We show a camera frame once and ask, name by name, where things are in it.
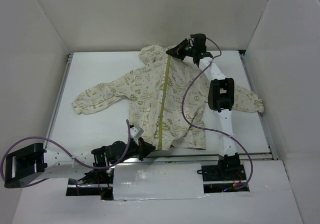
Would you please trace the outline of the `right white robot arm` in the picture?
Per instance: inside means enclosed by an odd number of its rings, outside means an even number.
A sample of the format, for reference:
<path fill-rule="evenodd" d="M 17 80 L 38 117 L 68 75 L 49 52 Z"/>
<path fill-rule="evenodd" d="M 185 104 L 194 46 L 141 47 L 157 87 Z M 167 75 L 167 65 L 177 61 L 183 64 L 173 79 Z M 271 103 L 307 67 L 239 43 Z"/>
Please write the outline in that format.
<path fill-rule="evenodd" d="M 222 152 L 218 155 L 217 172 L 220 178 L 230 179 L 240 169 L 240 158 L 236 149 L 238 141 L 233 138 L 232 107 L 235 102 L 235 82 L 233 78 L 225 74 L 214 63 L 214 60 L 222 55 L 220 47 L 205 34 L 193 34 L 189 39 L 184 39 L 175 47 L 166 51 L 168 56 L 184 60 L 191 57 L 201 72 L 191 81 L 187 87 L 182 103 L 181 111 L 184 120 L 196 129 L 219 133 L 222 137 Z M 199 127 L 192 124 L 184 113 L 185 98 L 191 86 L 205 74 L 210 80 L 207 104 L 220 120 L 221 130 Z"/>

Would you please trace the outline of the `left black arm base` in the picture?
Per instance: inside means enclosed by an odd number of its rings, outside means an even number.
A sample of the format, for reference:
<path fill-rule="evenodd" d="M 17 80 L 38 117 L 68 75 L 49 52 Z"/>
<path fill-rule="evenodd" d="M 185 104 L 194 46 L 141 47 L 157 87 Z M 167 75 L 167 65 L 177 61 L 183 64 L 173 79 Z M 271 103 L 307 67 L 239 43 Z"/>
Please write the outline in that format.
<path fill-rule="evenodd" d="M 91 170 L 85 173 L 84 177 L 80 178 L 84 184 L 112 184 L 113 183 L 113 171 L 105 170 Z"/>

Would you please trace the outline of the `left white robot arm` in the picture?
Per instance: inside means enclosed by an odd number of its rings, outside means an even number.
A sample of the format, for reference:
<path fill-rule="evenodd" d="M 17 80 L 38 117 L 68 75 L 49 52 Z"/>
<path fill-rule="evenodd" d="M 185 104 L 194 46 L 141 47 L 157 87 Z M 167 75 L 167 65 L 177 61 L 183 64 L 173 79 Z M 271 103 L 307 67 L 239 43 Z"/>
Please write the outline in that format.
<path fill-rule="evenodd" d="M 2 157 L 0 176 L 6 188 L 25 188 L 39 183 L 40 179 L 81 178 L 86 183 L 97 180 L 98 174 L 106 174 L 117 164 L 130 158 L 142 161 L 155 146 L 142 138 L 130 138 L 128 143 L 116 141 L 88 154 L 74 156 L 64 147 L 51 141 L 58 149 L 48 150 L 42 142 L 33 143 L 13 151 L 10 148 Z"/>

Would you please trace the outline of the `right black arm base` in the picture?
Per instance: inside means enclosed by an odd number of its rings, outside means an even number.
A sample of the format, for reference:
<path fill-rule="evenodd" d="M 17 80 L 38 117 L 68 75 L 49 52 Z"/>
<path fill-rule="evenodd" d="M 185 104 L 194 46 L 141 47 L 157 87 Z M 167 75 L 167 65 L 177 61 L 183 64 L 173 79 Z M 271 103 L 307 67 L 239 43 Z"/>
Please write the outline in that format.
<path fill-rule="evenodd" d="M 201 169 L 197 171 L 197 174 L 202 175 L 203 181 L 242 182 L 247 179 L 245 169 L 242 164 L 238 168 L 229 171 L 222 170 L 218 165 L 203 165 Z"/>

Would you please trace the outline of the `cream jacket with green print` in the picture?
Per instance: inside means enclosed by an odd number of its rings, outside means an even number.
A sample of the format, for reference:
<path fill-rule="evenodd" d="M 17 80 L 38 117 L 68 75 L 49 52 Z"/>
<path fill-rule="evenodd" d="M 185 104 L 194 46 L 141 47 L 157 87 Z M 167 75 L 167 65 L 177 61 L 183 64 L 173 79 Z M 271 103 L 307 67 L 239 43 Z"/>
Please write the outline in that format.
<path fill-rule="evenodd" d="M 169 57 L 166 51 L 159 45 L 142 48 L 138 56 L 143 67 L 80 93 L 71 104 L 75 113 L 94 114 L 128 98 L 130 124 L 141 127 L 143 139 L 156 149 L 205 149 L 205 132 L 191 127 L 181 110 L 183 95 L 200 71 L 191 63 Z M 209 85 L 202 74 L 184 101 L 187 119 L 199 127 L 204 127 L 202 118 Z"/>

